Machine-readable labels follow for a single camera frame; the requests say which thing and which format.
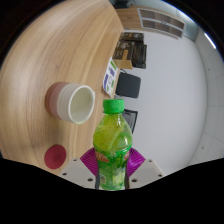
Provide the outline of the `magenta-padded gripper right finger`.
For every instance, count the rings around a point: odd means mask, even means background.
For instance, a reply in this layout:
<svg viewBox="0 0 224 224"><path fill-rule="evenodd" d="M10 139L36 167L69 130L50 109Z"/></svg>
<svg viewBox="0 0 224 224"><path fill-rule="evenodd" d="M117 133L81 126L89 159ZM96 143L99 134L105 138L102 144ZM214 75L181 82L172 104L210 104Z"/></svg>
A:
<svg viewBox="0 0 224 224"><path fill-rule="evenodd" d="M145 159L136 149L130 149L126 166L127 188L140 188L164 176L153 159Z"/></svg>

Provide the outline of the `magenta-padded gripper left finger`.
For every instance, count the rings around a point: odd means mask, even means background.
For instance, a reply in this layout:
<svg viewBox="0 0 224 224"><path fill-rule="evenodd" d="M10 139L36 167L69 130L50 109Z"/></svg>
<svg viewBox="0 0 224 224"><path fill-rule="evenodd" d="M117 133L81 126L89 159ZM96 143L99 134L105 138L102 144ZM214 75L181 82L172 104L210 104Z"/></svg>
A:
<svg viewBox="0 0 224 224"><path fill-rule="evenodd" d="M95 149L89 149L80 158L73 158L59 176L78 186L98 189L99 170Z"/></svg>

